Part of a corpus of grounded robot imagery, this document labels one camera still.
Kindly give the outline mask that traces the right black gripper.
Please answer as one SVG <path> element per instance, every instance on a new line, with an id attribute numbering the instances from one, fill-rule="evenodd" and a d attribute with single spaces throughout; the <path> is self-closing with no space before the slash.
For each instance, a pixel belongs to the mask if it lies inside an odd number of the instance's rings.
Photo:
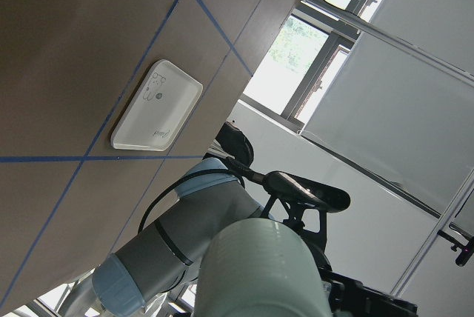
<path id="1" fill-rule="evenodd" d="M 319 274 L 331 285 L 328 301 L 333 316 L 418 316 L 416 304 L 329 270 L 319 270 Z"/>

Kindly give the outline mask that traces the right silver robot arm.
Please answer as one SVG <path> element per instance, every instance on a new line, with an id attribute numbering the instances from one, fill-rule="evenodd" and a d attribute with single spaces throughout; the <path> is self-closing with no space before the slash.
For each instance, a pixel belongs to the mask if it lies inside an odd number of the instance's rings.
<path id="1" fill-rule="evenodd" d="M 60 306 L 84 316 L 135 316 L 196 283 L 193 316 L 416 316 L 417 306 L 334 273 L 327 215 L 345 191 L 233 158 L 207 158 L 170 186 L 177 202 L 109 254 Z"/>

